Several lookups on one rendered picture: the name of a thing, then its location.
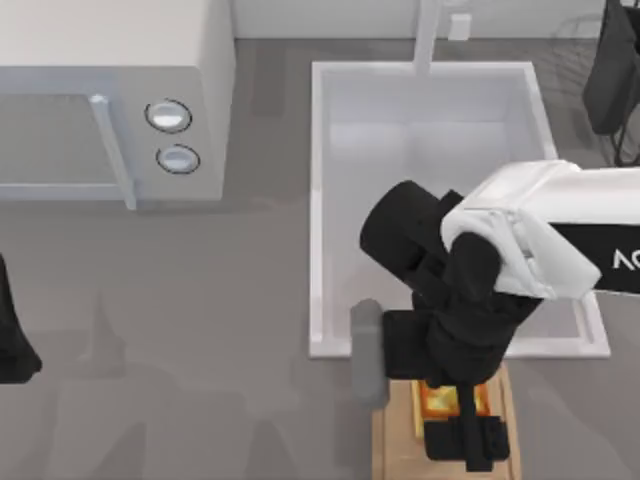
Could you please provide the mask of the wooden board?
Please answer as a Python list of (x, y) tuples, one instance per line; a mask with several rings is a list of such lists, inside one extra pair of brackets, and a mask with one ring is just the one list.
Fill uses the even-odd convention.
[(523, 480), (515, 407), (506, 364), (488, 382), (491, 413), (507, 424), (511, 454), (491, 472), (468, 473), (462, 462), (427, 458), (424, 442), (416, 436), (415, 388), (410, 381), (393, 381), (390, 401), (372, 415), (371, 480)]

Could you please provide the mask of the microwave glass door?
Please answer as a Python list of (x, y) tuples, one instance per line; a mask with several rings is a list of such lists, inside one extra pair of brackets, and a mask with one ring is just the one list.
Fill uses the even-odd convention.
[(0, 202), (121, 201), (88, 98), (110, 101), (122, 132), (122, 88), (105, 67), (0, 66)]

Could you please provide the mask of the small microwave knob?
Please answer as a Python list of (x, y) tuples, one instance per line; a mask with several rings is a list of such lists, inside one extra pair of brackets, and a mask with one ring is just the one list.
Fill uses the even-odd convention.
[(199, 154), (182, 144), (159, 149), (155, 160), (162, 170), (172, 175), (190, 175), (201, 165)]

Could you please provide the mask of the small white block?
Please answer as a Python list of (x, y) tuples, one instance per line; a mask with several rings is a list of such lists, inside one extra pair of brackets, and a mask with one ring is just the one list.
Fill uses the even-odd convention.
[(450, 17), (449, 41), (467, 41), (471, 37), (472, 15), (455, 13)]

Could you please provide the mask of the pale grey rounded box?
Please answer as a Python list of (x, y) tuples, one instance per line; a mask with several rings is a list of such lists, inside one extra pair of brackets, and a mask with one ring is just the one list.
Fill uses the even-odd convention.
[(372, 410), (384, 409), (390, 398), (382, 319), (383, 310), (374, 299), (364, 299), (350, 310), (352, 390)]

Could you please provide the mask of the large microwave knob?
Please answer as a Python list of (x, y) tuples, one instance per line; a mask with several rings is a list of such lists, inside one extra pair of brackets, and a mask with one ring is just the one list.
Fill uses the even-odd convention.
[(147, 123), (162, 133), (177, 134), (187, 130), (193, 120), (190, 109), (175, 99), (163, 99), (144, 109)]

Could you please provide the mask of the tall white tap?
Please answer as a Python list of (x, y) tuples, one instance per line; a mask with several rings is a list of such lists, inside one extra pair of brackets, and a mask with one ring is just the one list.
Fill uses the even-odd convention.
[(442, 0), (419, 0), (413, 67), (417, 76), (430, 72)]

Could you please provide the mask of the black stand with thin legs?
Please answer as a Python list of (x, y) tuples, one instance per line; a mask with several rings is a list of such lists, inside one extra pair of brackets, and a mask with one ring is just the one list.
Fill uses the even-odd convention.
[(640, 106), (640, 0), (606, 0), (594, 62), (582, 94), (594, 134), (607, 137), (616, 167), (640, 166), (640, 148), (622, 158), (629, 120)]

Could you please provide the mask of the pale microwave oven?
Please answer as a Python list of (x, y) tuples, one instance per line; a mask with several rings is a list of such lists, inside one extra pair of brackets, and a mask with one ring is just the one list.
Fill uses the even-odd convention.
[[(105, 67), (122, 88), (126, 153), (137, 208), (222, 197), (236, 57), (229, 0), (0, 0), (0, 66)], [(166, 134), (144, 116), (175, 99), (190, 127)], [(174, 144), (201, 160), (172, 175), (155, 154)]]

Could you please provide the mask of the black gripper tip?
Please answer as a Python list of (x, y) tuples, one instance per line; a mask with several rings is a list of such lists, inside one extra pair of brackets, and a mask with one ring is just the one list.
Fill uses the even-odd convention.
[(0, 254), (0, 385), (26, 384), (42, 367), (41, 357), (19, 322), (6, 263)]

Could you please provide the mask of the white sink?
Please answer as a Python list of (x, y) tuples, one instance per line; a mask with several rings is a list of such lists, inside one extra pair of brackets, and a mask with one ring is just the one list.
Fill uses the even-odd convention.
[(320, 61), (312, 66), (309, 354), (351, 353), (350, 308), (387, 309), (409, 289), (360, 249), (361, 227), (393, 186), (467, 193), (502, 165), (554, 159), (529, 62)]

